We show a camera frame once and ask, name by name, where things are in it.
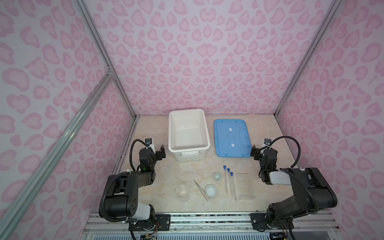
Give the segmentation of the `white plastic storage bin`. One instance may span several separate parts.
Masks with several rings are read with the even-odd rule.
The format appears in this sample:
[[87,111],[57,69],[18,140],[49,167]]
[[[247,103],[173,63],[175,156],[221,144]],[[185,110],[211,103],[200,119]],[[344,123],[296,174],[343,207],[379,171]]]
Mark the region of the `white plastic storage bin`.
[[179,163],[201,161],[211,146],[205,112],[202,109],[169,113],[169,151]]

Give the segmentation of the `clear test tube rack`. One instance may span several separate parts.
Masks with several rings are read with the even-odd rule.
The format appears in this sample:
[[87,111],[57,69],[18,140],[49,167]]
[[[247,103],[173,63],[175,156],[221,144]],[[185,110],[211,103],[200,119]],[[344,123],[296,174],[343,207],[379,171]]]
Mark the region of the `clear test tube rack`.
[[236,173],[238,197],[240,200],[252,200],[255,196],[252,188],[252,179],[248,173]]

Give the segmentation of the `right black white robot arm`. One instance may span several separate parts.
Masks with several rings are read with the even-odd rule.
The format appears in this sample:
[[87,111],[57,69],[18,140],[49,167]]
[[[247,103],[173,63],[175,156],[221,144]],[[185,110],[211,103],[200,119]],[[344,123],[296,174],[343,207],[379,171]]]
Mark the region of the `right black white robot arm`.
[[331,209],[338,203],[337,196],[318,168],[277,169],[278,151],[264,146],[252,147],[251,156],[260,163],[262,182],[267,185],[288,185],[293,195],[283,201],[272,203],[264,214],[250,214],[253,229],[289,231],[294,229],[297,218],[317,214],[320,210]]

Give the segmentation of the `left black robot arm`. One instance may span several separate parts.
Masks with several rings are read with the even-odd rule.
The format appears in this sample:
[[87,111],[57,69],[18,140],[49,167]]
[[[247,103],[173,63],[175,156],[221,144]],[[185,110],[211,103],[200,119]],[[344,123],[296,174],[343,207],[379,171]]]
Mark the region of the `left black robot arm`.
[[143,148],[139,152],[140,169],[108,177],[99,205],[99,216],[108,222],[125,222],[150,231],[157,226],[152,205],[139,202],[139,188],[154,183],[157,161],[166,158],[164,146],[159,151]]

